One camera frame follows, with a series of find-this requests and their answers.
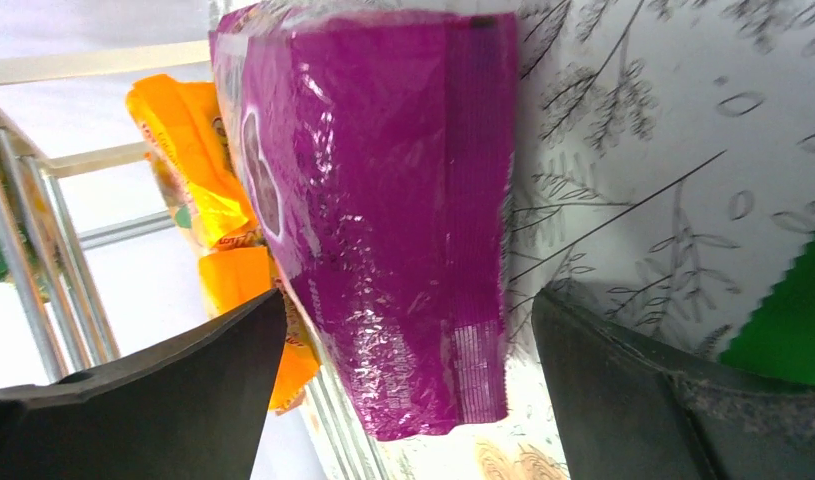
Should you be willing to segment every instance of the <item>purple package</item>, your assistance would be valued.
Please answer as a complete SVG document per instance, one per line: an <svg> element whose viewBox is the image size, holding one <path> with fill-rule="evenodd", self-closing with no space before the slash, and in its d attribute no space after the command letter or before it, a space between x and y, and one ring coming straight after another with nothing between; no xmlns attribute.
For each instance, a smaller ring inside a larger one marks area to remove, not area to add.
<svg viewBox="0 0 815 480"><path fill-rule="evenodd" d="M361 423L394 440L504 418L515 16L276 11L212 35L223 115Z"/></svg>

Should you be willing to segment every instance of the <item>patterned tablecloth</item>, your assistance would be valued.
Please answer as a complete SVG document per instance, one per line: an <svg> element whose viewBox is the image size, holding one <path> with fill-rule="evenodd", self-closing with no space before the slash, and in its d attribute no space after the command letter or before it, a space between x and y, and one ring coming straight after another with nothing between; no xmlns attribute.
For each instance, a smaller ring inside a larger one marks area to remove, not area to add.
<svg viewBox="0 0 815 480"><path fill-rule="evenodd" d="M510 417L376 448L393 479L567 478L534 294L700 356L727 346L815 230L815 0L447 7L521 19Z"/></svg>

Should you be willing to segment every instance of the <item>orange package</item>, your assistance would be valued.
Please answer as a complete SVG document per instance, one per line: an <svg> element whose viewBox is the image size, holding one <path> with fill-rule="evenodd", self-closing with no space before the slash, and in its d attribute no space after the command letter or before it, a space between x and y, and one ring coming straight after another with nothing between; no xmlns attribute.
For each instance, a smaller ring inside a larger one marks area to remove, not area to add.
<svg viewBox="0 0 815 480"><path fill-rule="evenodd" d="M280 287L277 264L230 164L215 85L156 75L136 82L126 104L151 147L148 161L169 213L200 257L210 316ZM286 294L284 302L286 343L269 402L279 412L296 404L320 365Z"/></svg>

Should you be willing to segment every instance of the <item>green surface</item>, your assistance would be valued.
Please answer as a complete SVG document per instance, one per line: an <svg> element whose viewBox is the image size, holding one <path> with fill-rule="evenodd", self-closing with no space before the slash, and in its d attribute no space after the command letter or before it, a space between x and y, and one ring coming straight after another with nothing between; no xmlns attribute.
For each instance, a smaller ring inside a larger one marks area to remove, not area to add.
<svg viewBox="0 0 815 480"><path fill-rule="evenodd" d="M815 385L815 238L719 360L761 375Z"/></svg>

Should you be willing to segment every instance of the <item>green item on rack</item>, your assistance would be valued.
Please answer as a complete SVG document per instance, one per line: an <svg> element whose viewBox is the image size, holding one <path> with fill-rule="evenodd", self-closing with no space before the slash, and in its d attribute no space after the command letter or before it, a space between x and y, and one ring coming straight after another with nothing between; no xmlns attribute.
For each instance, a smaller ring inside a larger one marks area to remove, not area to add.
<svg viewBox="0 0 815 480"><path fill-rule="evenodd" d="M815 385L815 232L793 268L761 301L719 361Z"/></svg>
<svg viewBox="0 0 815 480"><path fill-rule="evenodd" d="M13 214L15 214L16 212L20 211L18 197L15 194L15 188L10 184L7 177L4 175L1 163L0 163L0 179L1 186L3 187L4 192L7 195L7 200L9 202L10 209L12 210ZM48 289L46 287L46 280L44 279L39 259L36 256L36 251L30 244L30 241L27 236L27 230L25 229L24 224L21 221L21 217L19 215L16 215L16 223L18 226L19 238L21 238L21 242L25 250L25 255L27 257L28 262L30 263L33 280L37 285L37 288L39 289L39 294L42 297L42 301L47 302L49 296ZM4 258L4 253L1 250L1 246L0 246L0 283L13 283L12 276L10 275L9 268Z"/></svg>

